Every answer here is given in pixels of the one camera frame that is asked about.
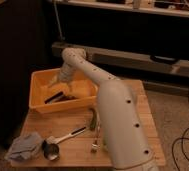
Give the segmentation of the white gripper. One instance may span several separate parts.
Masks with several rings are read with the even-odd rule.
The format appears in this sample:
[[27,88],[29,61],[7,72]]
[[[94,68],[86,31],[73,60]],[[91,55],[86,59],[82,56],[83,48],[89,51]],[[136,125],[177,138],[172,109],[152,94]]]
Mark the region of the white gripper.
[[55,84],[59,83],[59,81],[63,83],[71,82],[74,73],[75,73],[75,69],[71,65],[64,63],[60,69],[58,78],[55,77],[52,80],[50,80],[49,87],[54,86]]

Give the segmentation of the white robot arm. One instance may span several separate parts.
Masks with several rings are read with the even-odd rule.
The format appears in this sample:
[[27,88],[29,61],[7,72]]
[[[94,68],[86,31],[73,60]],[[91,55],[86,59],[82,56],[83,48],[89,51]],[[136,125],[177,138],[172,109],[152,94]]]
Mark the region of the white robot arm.
[[79,70],[98,86],[97,109],[114,171],[159,171],[136,110],[133,90],[88,62],[82,48],[65,48],[61,56],[64,63],[52,84],[71,82]]

